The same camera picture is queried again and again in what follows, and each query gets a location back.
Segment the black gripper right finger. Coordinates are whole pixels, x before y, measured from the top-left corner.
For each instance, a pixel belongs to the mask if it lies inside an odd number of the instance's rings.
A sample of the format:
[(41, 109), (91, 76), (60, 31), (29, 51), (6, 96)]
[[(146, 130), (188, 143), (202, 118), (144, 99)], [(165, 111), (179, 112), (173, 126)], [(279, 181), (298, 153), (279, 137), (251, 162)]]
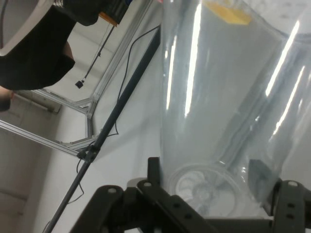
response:
[(282, 180), (263, 161), (251, 159), (248, 187), (268, 216), (272, 233), (304, 233), (311, 228), (311, 191), (293, 180)]

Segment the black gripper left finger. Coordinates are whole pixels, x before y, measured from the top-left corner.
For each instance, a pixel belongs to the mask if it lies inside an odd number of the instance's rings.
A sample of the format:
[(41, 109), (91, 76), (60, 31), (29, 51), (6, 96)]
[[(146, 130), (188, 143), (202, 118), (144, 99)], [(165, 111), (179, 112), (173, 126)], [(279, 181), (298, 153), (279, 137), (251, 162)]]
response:
[(72, 233), (123, 233), (139, 228), (164, 233), (208, 233), (208, 223), (180, 197), (160, 186), (158, 157), (148, 159), (147, 178), (136, 187), (99, 187), (71, 229)]

